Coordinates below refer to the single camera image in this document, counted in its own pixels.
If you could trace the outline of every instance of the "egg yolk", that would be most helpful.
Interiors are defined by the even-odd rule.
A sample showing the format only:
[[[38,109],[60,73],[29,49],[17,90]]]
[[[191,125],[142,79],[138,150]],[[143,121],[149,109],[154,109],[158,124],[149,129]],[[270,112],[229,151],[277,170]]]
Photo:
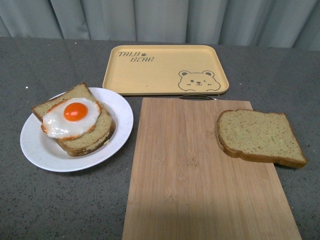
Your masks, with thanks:
[[[66,106],[63,112],[63,116],[66,120],[75,122],[83,119],[88,113],[86,105],[80,102],[73,102]]]

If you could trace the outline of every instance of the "egg white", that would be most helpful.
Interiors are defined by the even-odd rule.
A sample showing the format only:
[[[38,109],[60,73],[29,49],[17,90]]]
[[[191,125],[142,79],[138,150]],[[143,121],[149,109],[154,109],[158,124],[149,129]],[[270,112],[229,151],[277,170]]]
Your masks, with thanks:
[[[87,115],[78,121],[68,121],[64,117],[65,108],[72,103],[82,103],[87,109]],[[97,102],[85,97],[68,99],[54,106],[42,118],[42,130],[54,139],[76,139],[95,127],[101,113],[101,107]]]

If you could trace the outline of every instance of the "tray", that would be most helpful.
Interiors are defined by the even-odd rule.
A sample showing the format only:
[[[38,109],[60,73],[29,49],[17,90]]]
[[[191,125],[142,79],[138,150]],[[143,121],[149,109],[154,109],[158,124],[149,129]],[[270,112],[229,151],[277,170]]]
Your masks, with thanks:
[[[229,82],[206,45],[121,45],[112,49],[102,87],[121,95],[219,95]]]

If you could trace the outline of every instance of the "fried egg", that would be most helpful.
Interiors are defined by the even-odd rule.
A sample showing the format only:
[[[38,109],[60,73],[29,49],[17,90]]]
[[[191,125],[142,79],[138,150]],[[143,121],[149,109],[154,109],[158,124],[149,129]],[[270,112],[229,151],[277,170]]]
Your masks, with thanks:
[[[95,128],[100,105],[84,97],[61,101],[42,118],[41,129],[50,138],[73,140]]]

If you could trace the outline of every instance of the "bread crust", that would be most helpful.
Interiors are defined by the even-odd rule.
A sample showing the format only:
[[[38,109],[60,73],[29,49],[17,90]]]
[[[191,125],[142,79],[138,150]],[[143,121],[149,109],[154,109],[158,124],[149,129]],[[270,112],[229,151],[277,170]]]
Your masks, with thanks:
[[[289,158],[289,157],[282,157],[282,156],[261,155],[258,153],[257,154],[250,154],[250,153],[245,153],[240,149],[233,149],[233,148],[229,147],[228,144],[226,143],[226,141],[221,136],[221,124],[222,124],[221,118],[223,117],[223,115],[225,113],[236,112],[236,111],[253,111],[253,110],[250,110],[250,109],[225,110],[219,115],[217,122],[216,122],[217,142],[218,142],[220,148],[228,156],[230,156],[232,158],[241,158],[243,160],[250,161],[250,162],[274,163],[274,164],[280,164],[280,165],[284,165],[287,167],[293,167],[293,168],[302,168],[304,165],[307,164],[308,161],[304,157],[304,154],[301,151],[301,146],[299,145],[299,142],[294,135],[293,135],[293,137],[300,148],[300,153],[303,156],[304,161],[294,159],[294,158]],[[285,113],[274,113],[273,112],[272,114],[284,115],[286,117]],[[292,129],[292,126],[290,125],[289,121],[288,121],[288,124],[289,124],[290,130],[293,134],[293,129]]]
[[[83,136],[74,139],[74,140],[62,140],[62,139],[54,139],[54,141],[67,152],[69,156],[72,157],[80,157],[87,154],[90,154],[97,149],[101,148],[107,140],[109,140],[115,132],[116,124],[112,119],[108,109],[102,104],[99,100],[97,100],[92,92],[87,87],[85,82],[81,82],[80,84],[74,86],[70,90],[65,93],[56,96],[48,101],[41,103],[39,105],[33,106],[31,108],[33,114],[37,117],[40,122],[43,122],[43,116],[47,113],[47,111],[55,104],[64,101],[66,99],[73,98],[71,97],[73,94],[76,94],[76,97],[85,97],[92,101],[97,101],[101,107],[101,113],[97,119],[95,128],[99,127],[100,131],[95,128],[91,132],[85,133]]]

